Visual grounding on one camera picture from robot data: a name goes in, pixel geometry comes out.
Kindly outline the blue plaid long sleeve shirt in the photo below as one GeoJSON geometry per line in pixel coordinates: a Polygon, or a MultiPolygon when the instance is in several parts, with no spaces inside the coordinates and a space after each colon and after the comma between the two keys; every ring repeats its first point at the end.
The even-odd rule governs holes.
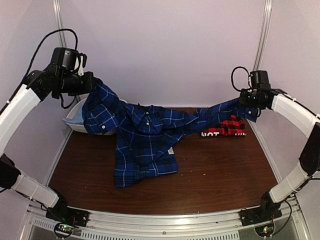
{"type": "Polygon", "coordinates": [[[126,103],[100,79],[82,106],[83,125],[88,134],[116,131],[114,184],[117,188],[137,184],[143,178],[178,171],[169,150],[183,137],[205,131],[230,116],[256,121],[258,109],[235,98],[193,113],[126,103]]]}

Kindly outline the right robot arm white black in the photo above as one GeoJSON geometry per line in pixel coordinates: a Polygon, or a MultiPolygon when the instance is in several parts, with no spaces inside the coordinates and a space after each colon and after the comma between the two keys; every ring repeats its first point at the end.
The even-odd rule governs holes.
{"type": "Polygon", "coordinates": [[[256,216],[259,220],[266,221],[276,212],[276,208],[282,202],[301,190],[320,170],[320,117],[281,89],[242,89],[239,102],[258,110],[266,108],[272,110],[287,119],[305,137],[305,146],[302,147],[302,141],[297,139],[296,134],[285,133],[291,130],[290,127],[285,127],[284,130],[272,129],[275,133],[284,134],[282,137],[277,137],[275,143],[284,147],[286,154],[292,157],[293,154],[297,154],[298,150],[302,152],[293,170],[262,195],[256,216]]]}

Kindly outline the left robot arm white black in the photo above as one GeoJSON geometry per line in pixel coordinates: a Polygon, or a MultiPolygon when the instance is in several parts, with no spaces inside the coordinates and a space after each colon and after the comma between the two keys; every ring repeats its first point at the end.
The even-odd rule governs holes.
{"type": "Polygon", "coordinates": [[[52,213],[61,222],[72,218],[72,211],[64,204],[66,201],[48,186],[39,183],[15,166],[6,156],[5,149],[28,114],[49,94],[58,97],[90,93],[95,87],[92,72],[82,75],[73,73],[52,73],[34,70],[22,82],[13,99],[0,114],[0,186],[4,190],[14,190],[30,200],[34,200],[52,209],[52,213]]]}

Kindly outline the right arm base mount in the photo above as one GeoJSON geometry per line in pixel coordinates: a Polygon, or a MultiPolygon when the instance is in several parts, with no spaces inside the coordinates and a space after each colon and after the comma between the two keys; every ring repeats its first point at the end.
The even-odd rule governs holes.
{"type": "Polygon", "coordinates": [[[238,214],[243,227],[269,222],[282,216],[282,212],[279,209],[269,211],[263,209],[261,206],[254,208],[244,207],[238,214]]]}

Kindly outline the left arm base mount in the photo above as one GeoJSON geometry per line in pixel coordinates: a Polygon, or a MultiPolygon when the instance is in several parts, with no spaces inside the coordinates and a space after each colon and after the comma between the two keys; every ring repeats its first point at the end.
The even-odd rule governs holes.
{"type": "Polygon", "coordinates": [[[48,208],[45,217],[73,227],[86,227],[89,215],[88,211],[67,207],[62,212],[55,208],[48,208]]]}

